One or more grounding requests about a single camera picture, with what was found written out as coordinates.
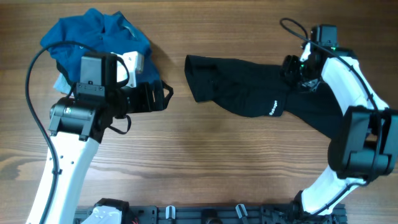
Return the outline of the black polo shirt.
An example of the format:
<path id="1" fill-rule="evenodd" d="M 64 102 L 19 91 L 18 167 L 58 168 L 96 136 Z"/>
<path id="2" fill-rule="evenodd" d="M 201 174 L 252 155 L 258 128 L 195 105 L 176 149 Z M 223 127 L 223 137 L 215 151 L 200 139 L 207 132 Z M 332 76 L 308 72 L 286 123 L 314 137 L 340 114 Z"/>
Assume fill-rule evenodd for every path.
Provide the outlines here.
<path id="1" fill-rule="evenodd" d="M 213 101 L 227 111 L 250 118 L 279 117 L 287 111 L 333 139 L 343 114 L 330 87 L 298 90 L 281 79 L 278 65 L 231 58 L 187 55 L 185 76 L 196 102 Z"/>

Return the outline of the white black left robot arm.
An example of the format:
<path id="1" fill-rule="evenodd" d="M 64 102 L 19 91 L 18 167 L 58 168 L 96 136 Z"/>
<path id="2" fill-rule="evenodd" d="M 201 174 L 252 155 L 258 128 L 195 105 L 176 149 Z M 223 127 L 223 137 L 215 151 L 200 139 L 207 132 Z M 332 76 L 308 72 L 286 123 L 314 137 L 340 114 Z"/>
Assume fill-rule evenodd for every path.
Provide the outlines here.
<path id="1" fill-rule="evenodd" d="M 51 107 L 49 152 L 28 223 L 72 223 L 87 170 L 113 120 L 167 108 L 171 86 L 156 80 L 132 87 L 132 75 L 118 81 L 118 65 L 126 61 L 116 54 L 85 53 L 74 96 Z"/>

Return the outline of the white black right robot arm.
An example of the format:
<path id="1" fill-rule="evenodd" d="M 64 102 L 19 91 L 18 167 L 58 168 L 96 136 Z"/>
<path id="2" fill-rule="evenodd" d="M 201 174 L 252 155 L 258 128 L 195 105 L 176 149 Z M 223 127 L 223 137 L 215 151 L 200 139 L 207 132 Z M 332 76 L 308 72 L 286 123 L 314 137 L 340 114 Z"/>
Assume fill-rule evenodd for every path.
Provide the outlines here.
<path id="1" fill-rule="evenodd" d="M 390 174 L 397 160 L 397 111 L 377 96 L 334 25 L 304 32 L 303 54 L 284 59 L 280 76 L 291 100 L 330 138 L 328 165 L 291 202 L 291 220 L 331 214 L 353 190 Z"/>

